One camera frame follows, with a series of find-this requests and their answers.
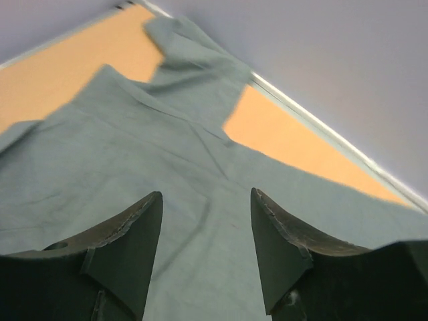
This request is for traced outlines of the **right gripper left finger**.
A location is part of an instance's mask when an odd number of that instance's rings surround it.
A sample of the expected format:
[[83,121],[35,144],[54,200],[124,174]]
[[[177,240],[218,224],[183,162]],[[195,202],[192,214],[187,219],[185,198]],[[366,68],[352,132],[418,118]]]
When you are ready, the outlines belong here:
[[1,256],[2,320],[142,320],[163,218],[155,191],[47,248]]

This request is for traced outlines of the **grey long sleeve shirt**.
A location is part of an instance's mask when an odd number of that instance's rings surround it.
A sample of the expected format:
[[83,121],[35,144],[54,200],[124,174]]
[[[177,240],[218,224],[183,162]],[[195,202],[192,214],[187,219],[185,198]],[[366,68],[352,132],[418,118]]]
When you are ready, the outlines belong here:
[[232,141],[222,124],[248,67],[186,19],[145,28],[165,53],[151,82],[104,66],[45,120],[1,135],[1,256],[41,251],[158,191],[163,218],[142,320],[273,320],[252,189],[353,245],[427,242],[426,215]]

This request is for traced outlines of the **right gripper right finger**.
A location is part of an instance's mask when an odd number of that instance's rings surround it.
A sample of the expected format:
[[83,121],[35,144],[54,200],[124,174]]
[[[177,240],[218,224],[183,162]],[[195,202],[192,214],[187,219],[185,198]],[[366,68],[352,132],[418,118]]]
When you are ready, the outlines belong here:
[[367,249],[251,190],[265,312],[273,320],[426,320],[427,242]]

